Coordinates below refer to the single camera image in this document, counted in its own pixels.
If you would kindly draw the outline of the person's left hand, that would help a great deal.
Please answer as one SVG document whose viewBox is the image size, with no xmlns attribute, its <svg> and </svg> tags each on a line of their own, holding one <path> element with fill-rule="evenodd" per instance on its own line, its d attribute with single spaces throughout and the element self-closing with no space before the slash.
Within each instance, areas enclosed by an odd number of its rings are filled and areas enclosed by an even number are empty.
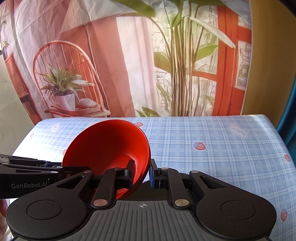
<svg viewBox="0 0 296 241">
<path fill-rule="evenodd" d="M 1 199 L 0 201 L 0 232 L 1 237 L 4 236 L 6 233 L 6 230 L 8 228 L 7 222 L 6 222 L 6 210 L 8 208 L 8 202 L 6 199 Z"/>
</svg>

